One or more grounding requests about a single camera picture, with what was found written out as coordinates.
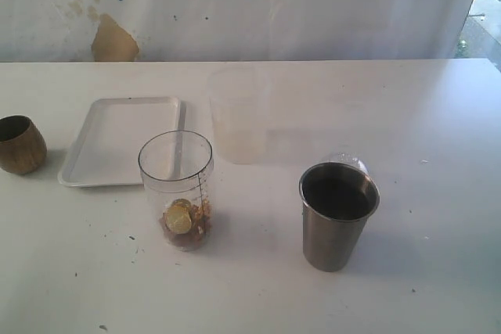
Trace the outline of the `clear plastic dome lid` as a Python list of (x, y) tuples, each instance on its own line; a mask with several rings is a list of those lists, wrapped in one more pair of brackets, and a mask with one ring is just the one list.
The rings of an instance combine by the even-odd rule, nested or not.
[(366, 165), (363, 163), (361, 159), (359, 159), (357, 156), (352, 155), (350, 153), (346, 152), (339, 152), (339, 153), (329, 153), (328, 155), (324, 156), (321, 160), (321, 163), (340, 163), (343, 165), (351, 166), (354, 167), (364, 174), (369, 174), (368, 169)]

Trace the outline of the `gold foil coin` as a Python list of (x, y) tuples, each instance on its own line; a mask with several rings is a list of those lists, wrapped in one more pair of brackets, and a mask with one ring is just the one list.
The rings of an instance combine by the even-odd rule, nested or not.
[(186, 210), (190, 210), (191, 207), (192, 207), (192, 204), (189, 200), (187, 199), (184, 199), (184, 198), (180, 198), (180, 199), (176, 199), (174, 200), (172, 203), (171, 203), (171, 206), (172, 207), (182, 207)]
[(182, 206), (171, 206), (165, 214), (165, 224), (176, 235), (186, 234), (192, 227), (189, 210)]

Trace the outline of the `stainless steel cup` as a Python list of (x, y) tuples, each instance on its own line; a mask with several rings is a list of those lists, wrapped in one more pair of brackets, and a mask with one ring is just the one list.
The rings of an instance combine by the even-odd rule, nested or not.
[(357, 167), (323, 162), (299, 181), (305, 259), (320, 271), (339, 271), (380, 204), (373, 179)]

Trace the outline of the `white rectangular tray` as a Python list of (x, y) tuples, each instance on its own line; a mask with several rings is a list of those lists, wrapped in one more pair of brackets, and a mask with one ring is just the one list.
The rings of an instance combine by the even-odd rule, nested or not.
[(97, 99), (59, 170), (66, 187), (141, 185), (140, 149), (151, 138), (177, 131), (182, 101), (173, 96)]

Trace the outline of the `clear plastic shaker cup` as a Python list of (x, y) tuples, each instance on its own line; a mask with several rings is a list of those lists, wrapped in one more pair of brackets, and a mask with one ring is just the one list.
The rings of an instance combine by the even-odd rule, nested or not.
[(138, 165), (154, 222), (169, 243), (159, 222), (166, 208), (180, 198), (196, 205), (203, 199), (210, 202), (212, 145), (195, 131), (167, 131), (151, 138), (140, 149)]

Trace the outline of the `brown wooden cup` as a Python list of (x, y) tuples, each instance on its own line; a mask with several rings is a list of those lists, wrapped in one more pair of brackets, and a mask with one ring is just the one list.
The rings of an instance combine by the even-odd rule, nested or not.
[(34, 122), (24, 115), (1, 119), (1, 169), (17, 175), (37, 170), (46, 160), (47, 146)]

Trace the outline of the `translucent plastic container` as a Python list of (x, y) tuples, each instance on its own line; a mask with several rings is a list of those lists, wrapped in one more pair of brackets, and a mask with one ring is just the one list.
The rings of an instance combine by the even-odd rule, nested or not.
[(271, 82), (254, 66), (227, 66), (207, 80), (215, 148), (235, 164), (253, 164), (266, 149)]

